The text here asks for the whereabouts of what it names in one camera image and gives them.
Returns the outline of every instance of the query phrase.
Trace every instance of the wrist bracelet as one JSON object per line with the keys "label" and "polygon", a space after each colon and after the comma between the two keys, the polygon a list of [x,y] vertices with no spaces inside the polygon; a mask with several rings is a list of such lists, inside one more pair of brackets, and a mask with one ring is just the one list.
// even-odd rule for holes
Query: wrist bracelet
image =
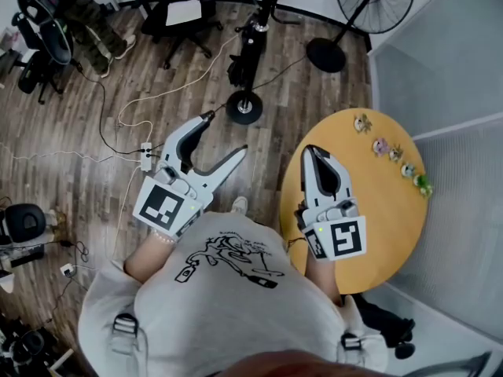
{"label": "wrist bracelet", "polygon": [[172,238],[170,238],[168,235],[165,235],[164,233],[157,232],[156,229],[153,231],[154,236],[160,240],[164,244],[176,244],[176,241]]}

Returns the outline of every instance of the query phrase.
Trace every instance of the graphic print on t-shirt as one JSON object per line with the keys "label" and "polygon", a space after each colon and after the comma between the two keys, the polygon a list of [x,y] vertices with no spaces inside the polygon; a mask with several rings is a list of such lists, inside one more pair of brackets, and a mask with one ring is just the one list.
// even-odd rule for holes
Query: graphic print on t-shirt
{"label": "graphic print on t-shirt", "polygon": [[[268,277],[284,275],[280,271],[267,268],[266,257],[271,254],[264,243],[245,240],[235,232],[220,232],[220,234],[221,236],[210,237],[206,240],[205,250],[192,253],[185,260],[187,266],[174,280],[181,284],[187,282],[196,272],[200,260],[206,258],[209,265],[227,264],[240,276],[259,286],[269,289],[277,286],[276,281],[263,277],[263,275]],[[257,262],[261,264],[258,268],[254,266]]]}

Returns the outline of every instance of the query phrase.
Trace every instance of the wooden floor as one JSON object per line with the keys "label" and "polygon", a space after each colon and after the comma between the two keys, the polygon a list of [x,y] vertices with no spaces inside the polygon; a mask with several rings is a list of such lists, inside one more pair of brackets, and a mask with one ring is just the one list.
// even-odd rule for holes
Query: wooden floor
{"label": "wooden floor", "polygon": [[[207,45],[216,56],[221,44],[235,35],[234,28],[242,25],[251,12],[249,5],[220,3],[218,16],[225,29],[211,31]],[[302,17],[302,25],[285,26],[271,23],[268,45],[255,80],[258,85],[273,78],[282,68],[300,58],[306,43],[314,36],[332,37],[338,28],[319,20]],[[129,101],[162,93],[199,78],[210,60],[190,42],[172,60],[170,70],[163,70],[163,58],[171,43],[162,40],[158,45],[139,32],[142,18],[137,10],[116,14],[112,18],[120,34],[135,32],[138,42],[121,61],[115,61],[106,88],[104,135],[109,144],[121,151],[139,148],[149,133],[149,126],[115,127],[120,109]],[[335,75],[320,72],[308,60],[289,69],[277,81],[256,92],[264,102],[262,118],[250,125],[232,123],[221,110],[206,131],[195,152],[194,163],[207,169],[227,152],[248,143],[244,162],[217,191],[212,210],[228,210],[234,198],[249,198],[249,216],[258,222],[278,229],[281,179],[297,144],[307,131],[321,119],[348,107],[369,107],[370,87],[364,39],[347,34],[342,47],[347,53],[347,66]],[[227,79],[229,55],[238,54],[240,39],[226,46],[209,75],[195,85],[156,99],[132,104],[126,109],[123,121],[153,123],[152,143],[164,142],[166,136],[181,123],[202,112],[217,108],[234,91]],[[83,57],[85,74],[97,76]],[[38,89],[32,95],[17,88],[20,70],[0,74],[6,87],[0,90],[2,127],[0,142],[16,156],[47,153],[59,150],[77,151],[102,159],[111,150],[102,143],[98,122],[102,102],[101,88],[86,81],[69,68],[59,81],[64,95],[50,88],[46,105],[37,104]],[[139,159],[129,155],[129,159]],[[33,160],[13,160],[0,146],[0,197],[7,195],[14,203],[36,203],[43,210],[59,208],[68,215],[73,241],[83,241],[90,250],[86,265],[99,268],[112,256],[119,208],[126,186],[137,163],[110,159],[95,163],[77,155],[58,154]],[[143,175],[138,171],[132,181],[123,212],[116,257],[132,252],[146,234],[146,227],[131,216],[141,187]],[[11,295],[0,290],[0,309],[10,317],[21,317],[36,328],[50,318],[56,297],[68,282],[59,271],[67,262],[82,264],[74,258],[73,250],[57,244],[46,246],[46,257],[38,262],[15,269],[15,289]],[[77,281],[89,287],[93,270],[79,269]],[[76,326],[85,291],[72,284],[66,291],[47,324],[64,345],[78,350]],[[85,361],[83,367],[92,374]]]}

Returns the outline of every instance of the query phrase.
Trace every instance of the standing fan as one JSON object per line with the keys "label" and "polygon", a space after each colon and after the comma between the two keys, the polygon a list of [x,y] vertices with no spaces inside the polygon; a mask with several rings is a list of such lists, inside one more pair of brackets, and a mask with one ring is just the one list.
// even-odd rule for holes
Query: standing fan
{"label": "standing fan", "polygon": [[315,38],[307,44],[307,57],[322,71],[339,72],[346,55],[338,46],[353,26],[369,34],[382,34],[397,27],[407,16],[413,0],[337,0],[347,19],[343,30],[332,41]]}

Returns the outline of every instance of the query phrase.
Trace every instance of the white t-shirt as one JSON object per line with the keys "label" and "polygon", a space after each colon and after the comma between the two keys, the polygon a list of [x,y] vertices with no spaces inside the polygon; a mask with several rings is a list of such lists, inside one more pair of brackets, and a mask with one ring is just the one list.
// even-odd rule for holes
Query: white t-shirt
{"label": "white t-shirt", "polygon": [[[149,377],[204,377],[280,350],[343,361],[345,319],[359,318],[355,306],[337,308],[292,267],[275,231],[239,214],[203,215],[143,285],[122,266],[97,274],[79,321],[80,344],[100,376],[119,375],[107,355],[110,323],[132,303]],[[378,363],[374,369],[385,367]]]}

